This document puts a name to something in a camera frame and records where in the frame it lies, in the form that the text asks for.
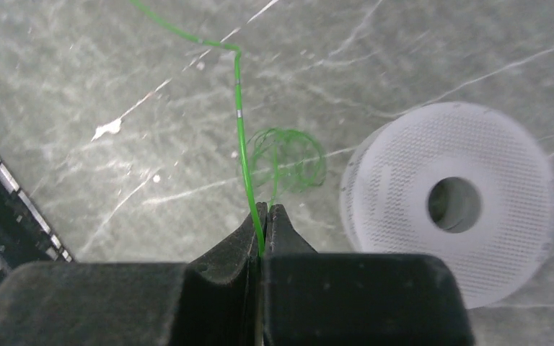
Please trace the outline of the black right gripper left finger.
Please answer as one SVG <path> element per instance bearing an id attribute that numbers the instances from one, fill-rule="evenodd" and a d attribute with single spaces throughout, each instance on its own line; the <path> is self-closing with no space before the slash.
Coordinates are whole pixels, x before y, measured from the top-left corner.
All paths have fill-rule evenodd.
<path id="1" fill-rule="evenodd" d="M 0 345 L 254 345 L 251 217 L 176 262 L 31 262 L 0 284 Z"/>

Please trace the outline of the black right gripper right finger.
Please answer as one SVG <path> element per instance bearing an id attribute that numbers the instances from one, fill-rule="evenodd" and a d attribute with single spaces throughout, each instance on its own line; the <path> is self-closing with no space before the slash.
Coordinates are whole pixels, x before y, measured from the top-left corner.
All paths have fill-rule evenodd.
<path id="1" fill-rule="evenodd" d="M 263 258 L 266 345 L 474 345 L 454 274 L 411 253 L 318 252 L 273 206 Z"/>

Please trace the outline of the white perforated filament spool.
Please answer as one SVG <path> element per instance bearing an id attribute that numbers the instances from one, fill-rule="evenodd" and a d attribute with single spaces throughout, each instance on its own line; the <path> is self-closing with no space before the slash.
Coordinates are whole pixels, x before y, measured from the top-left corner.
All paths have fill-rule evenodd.
<path id="1" fill-rule="evenodd" d="M 438 257 L 469 309 L 522 288 L 554 245 L 548 155 L 521 123 L 469 102 L 426 105 L 370 134 L 339 207 L 356 251 Z"/>

